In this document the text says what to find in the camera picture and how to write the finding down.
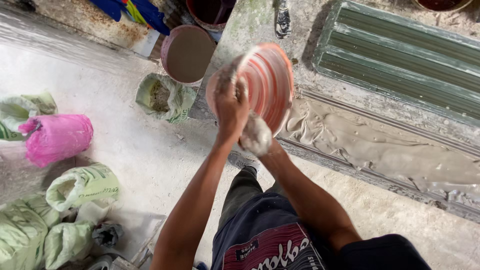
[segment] workbench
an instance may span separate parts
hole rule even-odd
[[[470,38],[479,38],[480,24],[471,20],[476,13],[473,6],[463,12],[435,14],[420,10],[410,1],[357,2]],[[313,51],[334,3],[335,1],[292,0],[289,9],[292,33],[287,39],[277,39],[274,32],[277,12],[274,0],[237,0],[189,116],[205,123],[216,123],[216,117],[205,99],[205,88],[210,76],[256,43],[275,42],[292,61],[296,97],[318,100],[480,157],[480,128],[449,120],[442,115],[335,80],[314,70],[311,62]],[[280,135],[276,139],[291,155],[480,223],[480,208],[476,205],[450,202],[447,201],[446,194],[420,192],[412,183],[388,178],[370,169],[357,171],[350,163],[311,146]]]

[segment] concrete slab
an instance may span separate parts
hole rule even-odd
[[[0,96],[47,90],[60,113],[90,117],[94,139],[86,152],[108,165],[122,190],[109,218],[126,235],[119,251],[130,259],[156,220],[168,215],[208,154],[216,128],[196,120],[178,125],[145,115],[134,103],[143,75],[156,72],[149,61],[132,59],[139,74],[112,74],[12,47],[0,46]],[[418,203],[308,161],[293,162],[347,210],[364,239],[386,233],[408,238],[433,269],[479,269],[480,225]],[[238,169],[226,164],[196,260],[211,264],[212,239],[223,200]],[[262,169],[263,189],[273,183]]]

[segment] shoe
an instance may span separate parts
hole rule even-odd
[[[195,268],[197,268],[197,270],[208,270],[207,265],[202,261],[199,262]]]
[[[240,170],[243,169],[243,167],[245,166],[250,166],[250,167],[254,167],[255,170],[258,172],[258,169],[260,167],[260,164],[258,162],[244,158],[237,151],[231,151],[227,159],[230,162],[230,164],[232,164],[236,168],[239,168]]]

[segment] forearm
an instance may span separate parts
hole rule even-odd
[[[287,194],[302,222],[329,240],[333,248],[361,240],[348,214],[324,189],[306,177],[275,140],[260,161]]]
[[[192,269],[230,150],[231,144],[215,143],[188,184],[158,237],[151,270]]]

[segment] orange bowl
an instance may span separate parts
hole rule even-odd
[[[235,63],[236,79],[244,78],[248,84],[250,108],[265,120],[273,136],[277,135],[292,106],[293,71],[290,60],[277,44],[259,43]],[[221,68],[215,72],[206,87],[205,97],[215,115],[214,94],[224,70]]]

